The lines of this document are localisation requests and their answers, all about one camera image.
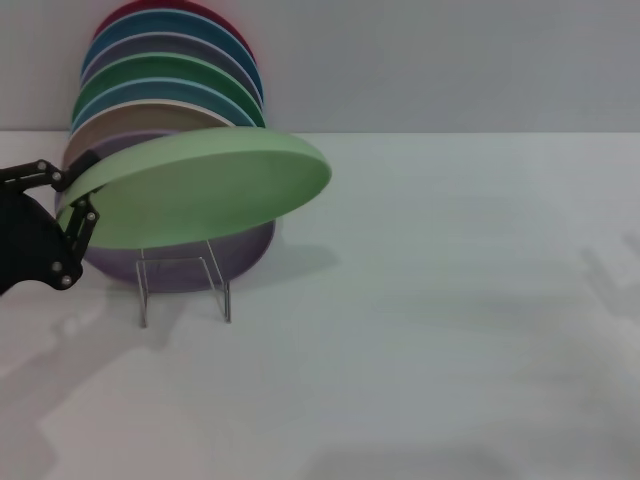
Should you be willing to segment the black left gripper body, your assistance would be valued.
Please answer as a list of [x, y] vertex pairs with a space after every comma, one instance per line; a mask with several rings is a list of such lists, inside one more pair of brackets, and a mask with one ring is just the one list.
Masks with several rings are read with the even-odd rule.
[[53, 217], [32, 197], [0, 188], [0, 296], [25, 281], [66, 290], [83, 267]]

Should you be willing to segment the light green plate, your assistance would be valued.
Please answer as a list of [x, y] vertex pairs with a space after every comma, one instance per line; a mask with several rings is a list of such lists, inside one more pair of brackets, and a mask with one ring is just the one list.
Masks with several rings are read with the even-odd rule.
[[87, 196], [99, 219], [90, 244], [148, 249], [243, 232], [305, 205], [328, 185], [324, 155], [306, 141], [257, 127], [166, 136], [110, 155], [60, 198], [61, 225]]

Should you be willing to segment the beige plate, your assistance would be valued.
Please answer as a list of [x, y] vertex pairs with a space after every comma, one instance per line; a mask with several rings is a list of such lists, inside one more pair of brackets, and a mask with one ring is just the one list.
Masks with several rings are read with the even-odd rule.
[[175, 100], [147, 99], [109, 107], [83, 121], [67, 142], [62, 166], [68, 167], [81, 153], [101, 140], [137, 131], [189, 131], [234, 126], [211, 110]]

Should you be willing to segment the light blue plate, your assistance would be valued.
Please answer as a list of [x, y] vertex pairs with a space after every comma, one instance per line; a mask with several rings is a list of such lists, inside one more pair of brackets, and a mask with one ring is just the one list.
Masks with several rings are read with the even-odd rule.
[[71, 121], [70, 132], [74, 133], [95, 115], [128, 102], [141, 100], [166, 100], [183, 102], [204, 108], [221, 115], [238, 126], [265, 127], [261, 111], [249, 113], [230, 96], [191, 81], [152, 79], [129, 81], [97, 94], [91, 100], [80, 103], [79, 111]]

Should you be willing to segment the dark green plate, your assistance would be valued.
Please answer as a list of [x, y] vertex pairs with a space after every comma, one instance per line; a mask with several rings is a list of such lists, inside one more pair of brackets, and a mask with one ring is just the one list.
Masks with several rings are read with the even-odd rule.
[[195, 82], [230, 96], [241, 106], [248, 107], [249, 113], [261, 111], [264, 117], [260, 103], [235, 78], [221, 68], [194, 57], [166, 53], [128, 56], [99, 70], [81, 87], [73, 107], [72, 117], [79, 111], [82, 101], [91, 100], [109, 88], [129, 81], [152, 79]]

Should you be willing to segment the lavender plate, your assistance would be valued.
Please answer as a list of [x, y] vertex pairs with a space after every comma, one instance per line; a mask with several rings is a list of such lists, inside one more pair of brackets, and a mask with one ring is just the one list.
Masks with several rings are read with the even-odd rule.
[[231, 236], [174, 245], [164, 248], [110, 250], [91, 248], [84, 260], [107, 277], [128, 285], [138, 281], [137, 262], [147, 261], [142, 273], [147, 275], [152, 293], [197, 292], [210, 288], [206, 274], [219, 284], [246, 273], [263, 257], [276, 229], [274, 221]]

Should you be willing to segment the grey purple plate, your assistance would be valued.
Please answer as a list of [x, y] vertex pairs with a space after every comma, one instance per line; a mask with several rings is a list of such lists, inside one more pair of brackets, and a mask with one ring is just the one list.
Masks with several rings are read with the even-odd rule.
[[87, 67], [80, 74], [80, 85], [84, 86], [99, 70], [117, 60], [147, 53], [172, 53], [205, 61], [221, 68], [235, 78], [253, 95], [257, 102], [264, 101], [257, 83], [230, 54], [197, 37], [169, 32], [133, 35], [106, 47], [89, 61]]

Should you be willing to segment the teal plate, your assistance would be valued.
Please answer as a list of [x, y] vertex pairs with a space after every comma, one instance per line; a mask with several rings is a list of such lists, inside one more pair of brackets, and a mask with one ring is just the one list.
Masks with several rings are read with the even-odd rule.
[[85, 73], [99, 54], [117, 41], [134, 35], [162, 32], [195, 37], [219, 47], [248, 74], [252, 85], [257, 88], [260, 101], [264, 101], [264, 89], [257, 63], [239, 38], [220, 23], [178, 9], [143, 10], [115, 20], [92, 40], [83, 60], [81, 74]]

